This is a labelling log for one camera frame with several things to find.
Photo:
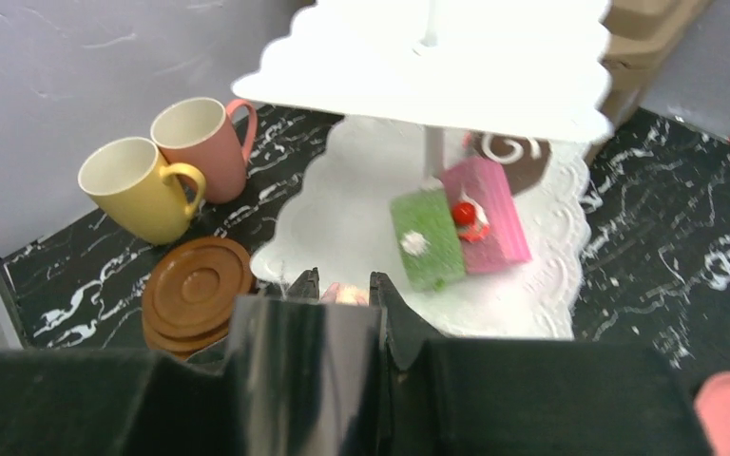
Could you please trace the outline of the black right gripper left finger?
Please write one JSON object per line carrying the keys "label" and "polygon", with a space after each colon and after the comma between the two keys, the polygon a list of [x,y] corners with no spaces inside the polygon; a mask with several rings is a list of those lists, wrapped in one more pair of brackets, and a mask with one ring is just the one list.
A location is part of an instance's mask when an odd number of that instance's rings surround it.
{"label": "black right gripper left finger", "polygon": [[[318,295],[310,269],[275,298]],[[0,455],[233,455],[227,339],[194,363],[153,351],[0,351]]]}

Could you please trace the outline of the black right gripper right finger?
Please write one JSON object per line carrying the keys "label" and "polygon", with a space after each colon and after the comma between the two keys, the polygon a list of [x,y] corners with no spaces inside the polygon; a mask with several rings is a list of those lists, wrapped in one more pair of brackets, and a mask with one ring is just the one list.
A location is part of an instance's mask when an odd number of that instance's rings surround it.
{"label": "black right gripper right finger", "polygon": [[637,344],[442,335],[383,273],[383,455],[708,455],[686,391]]}

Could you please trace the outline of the green roll cake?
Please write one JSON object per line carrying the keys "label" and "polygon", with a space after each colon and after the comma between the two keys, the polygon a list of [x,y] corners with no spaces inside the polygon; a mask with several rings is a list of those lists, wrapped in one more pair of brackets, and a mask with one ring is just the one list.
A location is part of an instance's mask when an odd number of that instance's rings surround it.
{"label": "green roll cake", "polygon": [[398,251],[413,290],[436,291],[466,275],[461,243],[442,188],[391,201]]}

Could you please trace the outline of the pink cake slice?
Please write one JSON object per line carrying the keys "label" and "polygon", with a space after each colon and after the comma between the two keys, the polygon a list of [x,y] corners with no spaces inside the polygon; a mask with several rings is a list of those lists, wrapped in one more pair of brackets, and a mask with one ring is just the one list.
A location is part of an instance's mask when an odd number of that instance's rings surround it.
{"label": "pink cake slice", "polygon": [[503,166],[466,159],[441,175],[469,274],[497,273],[531,260]]}

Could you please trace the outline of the chocolate cake cube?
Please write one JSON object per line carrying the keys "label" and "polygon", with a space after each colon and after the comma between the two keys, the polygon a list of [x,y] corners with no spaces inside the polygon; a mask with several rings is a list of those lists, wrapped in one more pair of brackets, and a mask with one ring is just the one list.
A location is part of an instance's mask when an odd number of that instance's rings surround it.
{"label": "chocolate cake cube", "polygon": [[551,156],[550,142],[535,138],[474,133],[469,145],[476,155],[503,166],[513,195],[539,183]]}

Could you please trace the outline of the white three-tier cake stand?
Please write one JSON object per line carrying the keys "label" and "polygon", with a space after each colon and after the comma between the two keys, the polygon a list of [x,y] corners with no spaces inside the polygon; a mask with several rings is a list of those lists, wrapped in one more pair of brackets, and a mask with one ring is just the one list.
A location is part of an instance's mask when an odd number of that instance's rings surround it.
{"label": "white three-tier cake stand", "polygon": [[[254,274],[363,285],[383,272],[443,333],[569,339],[590,237],[588,148],[607,139],[607,1],[319,1],[232,85],[245,99],[337,113],[326,149],[279,212]],[[437,293],[411,291],[390,201],[463,160],[485,132],[547,140],[539,183],[516,201],[533,257]]]}

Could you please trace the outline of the tan plastic tool case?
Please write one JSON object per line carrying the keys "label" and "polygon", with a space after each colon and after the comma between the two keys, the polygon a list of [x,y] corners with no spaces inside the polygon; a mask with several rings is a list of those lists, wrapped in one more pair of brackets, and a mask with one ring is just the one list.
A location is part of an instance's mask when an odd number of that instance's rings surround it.
{"label": "tan plastic tool case", "polygon": [[618,128],[639,107],[672,50],[710,0],[614,0],[604,21],[611,43],[603,66],[612,88],[601,112]]}

